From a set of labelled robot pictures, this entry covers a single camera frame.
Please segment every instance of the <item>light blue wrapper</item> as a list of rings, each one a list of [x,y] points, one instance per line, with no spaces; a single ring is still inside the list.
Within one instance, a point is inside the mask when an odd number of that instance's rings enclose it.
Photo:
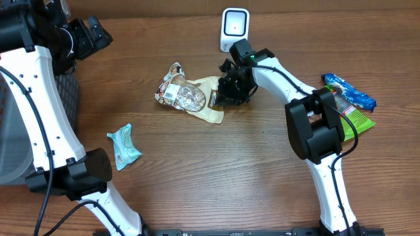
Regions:
[[[134,147],[133,141],[131,141],[130,124],[127,124],[113,134],[106,135],[114,141],[115,163],[117,165],[117,170],[122,170],[126,165],[132,163],[140,155],[142,155],[142,153]]]
[[[370,111],[376,108],[376,101],[373,98],[366,93],[359,92],[344,79],[333,73],[327,73],[322,78],[327,85],[341,89],[341,96],[345,97],[351,104]]]

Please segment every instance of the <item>wooden table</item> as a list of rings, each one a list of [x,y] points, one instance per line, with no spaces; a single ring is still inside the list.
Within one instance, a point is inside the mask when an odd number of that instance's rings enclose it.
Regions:
[[[104,148],[114,184],[152,228],[290,229],[317,226],[320,206],[308,167],[290,147],[283,106],[261,89],[226,108],[221,125],[158,104],[173,62],[188,79],[221,75],[220,17],[104,20],[114,42],[78,62],[79,139]],[[249,41],[268,48],[303,82],[336,73],[377,100],[377,124],[343,161],[358,221],[387,235],[420,235],[420,10],[254,14]],[[131,123],[143,156],[115,169],[107,132]],[[344,144],[344,149],[352,142]],[[43,196],[0,187],[0,234],[30,235]],[[41,232],[75,203],[51,197]],[[85,208],[57,235],[103,229]]]

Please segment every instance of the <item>gray bin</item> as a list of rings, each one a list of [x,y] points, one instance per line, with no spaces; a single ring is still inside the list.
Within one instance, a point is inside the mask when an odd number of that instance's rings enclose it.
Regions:
[[[55,82],[75,131],[80,100],[77,80],[68,74],[55,77]],[[32,163],[32,145],[25,124],[9,86],[0,77],[0,185],[25,184],[25,177],[35,171]]]

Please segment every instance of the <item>wire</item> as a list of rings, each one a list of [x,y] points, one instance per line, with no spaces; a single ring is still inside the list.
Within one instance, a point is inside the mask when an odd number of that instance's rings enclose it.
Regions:
[[[105,215],[106,219],[112,224],[112,226],[115,228],[115,230],[121,235],[124,236],[124,233],[122,230],[117,226],[117,224],[111,219],[111,216],[105,211],[105,209],[96,201],[88,200],[84,201],[82,203],[79,203],[77,206],[75,206],[67,215],[65,215],[50,231],[48,231],[44,236],[49,236],[54,231],[56,231],[75,211],[77,211],[79,208],[81,208],[84,205],[92,204],[94,207],[99,208],[99,210]]]
[[[238,71],[241,71],[241,70],[245,70],[245,69],[252,69],[252,68],[262,68],[262,69],[269,69],[269,70],[272,70],[272,71],[275,71],[275,72],[277,72],[277,73],[279,73],[281,76],[283,76],[284,77],[284,79],[286,79],[287,80],[287,82],[289,82],[298,92],[300,92],[300,93],[302,93],[302,94],[304,94],[304,95],[306,95],[306,96],[310,96],[310,94],[309,93],[307,93],[307,92],[305,92],[301,87],[299,87],[295,82],[293,82],[293,80],[292,79],[290,79],[290,77],[288,76],[288,75],[286,75],[284,72],[282,72],[281,70],[279,70],[279,69],[277,69],[277,68],[273,68],[273,67],[270,67],[270,66],[260,66],[260,65],[256,65],[256,66],[245,66],[245,67],[242,67],[242,68],[238,68],[236,71],[233,71],[232,73],[229,73],[228,75],[232,75],[233,73],[237,73]],[[351,120],[350,119],[348,119],[347,117],[346,117],[346,115],[345,114],[343,114],[341,111],[339,111],[337,108],[335,108],[335,107],[332,107],[332,106],[330,106],[330,105],[327,105],[327,104],[325,104],[325,103],[323,103],[323,102],[321,102],[324,106],[326,106],[327,108],[329,108],[329,109],[332,109],[333,111],[335,111],[336,113],[338,113],[347,123],[348,123],[348,125],[350,126],[350,128],[352,129],[352,131],[353,131],[353,133],[354,133],[354,143],[353,143],[353,146],[349,149],[349,150],[347,150],[347,151],[345,151],[344,153],[342,153],[342,154],[340,154],[340,155],[338,155],[334,160],[333,160],[333,162],[332,162],[332,164],[331,164],[331,166],[330,166],[330,169],[331,169],[331,175],[332,175],[332,177],[333,177],[333,184],[334,184],[334,189],[335,189],[335,194],[336,194],[336,196],[337,196],[337,199],[338,199],[338,202],[339,202],[339,208],[341,209],[341,213],[343,214],[343,218],[344,218],[344,221],[345,221],[345,224],[346,224],[346,228],[347,228],[347,234],[348,235],[351,235],[351,232],[350,232],[350,226],[349,226],[349,224],[348,224],[348,220],[347,220],[347,216],[346,216],[346,212],[345,212],[345,209],[344,209],[344,206],[343,206],[343,203],[341,202],[341,197],[340,197],[340,193],[339,193],[339,188],[338,188],[338,185],[337,185],[337,180],[336,180],[336,178],[335,178],[335,174],[334,174],[334,172],[336,171],[335,170],[335,163],[337,163],[337,161],[339,160],[339,159],[342,159],[343,157],[345,157],[345,156],[347,156],[348,154],[350,154],[352,151],[354,151],[355,149],[356,149],[356,147],[357,147],[357,145],[358,145],[358,143],[359,143],[359,135],[358,135],[358,133],[357,133],[357,130],[356,130],[356,127],[353,125],[353,123],[351,122]]]
[[[16,83],[20,90],[25,95],[26,99],[29,102],[29,105],[32,108],[33,114],[35,115],[35,118],[38,122],[39,131],[41,132],[42,139],[45,145],[45,150],[47,151],[47,157],[50,167],[50,176],[48,179],[48,186],[47,191],[45,192],[44,201],[41,206],[41,210],[39,211],[39,216],[37,219],[37,223],[35,225],[35,230],[33,232],[34,235],[38,235],[39,228],[41,227],[42,218],[44,217],[45,209],[47,208],[48,200],[51,194],[51,187],[53,185],[53,177],[54,177],[54,162],[53,162],[53,152],[51,151],[50,143],[48,142],[47,133],[45,132],[44,124],[42,123],[41,116],[39,115],[38,109],[35,106],[35,103],[32,100],[32,97],[30,96],[30,91],[28,91],[25,86],[19,81],[18,78],[16,78],[12,73],[10,73],[7,69],[5,69],[3,66],[0,66],[0,71],[3,72],[5,75],[7,75],[13,82],[10,82],[11,84]]]

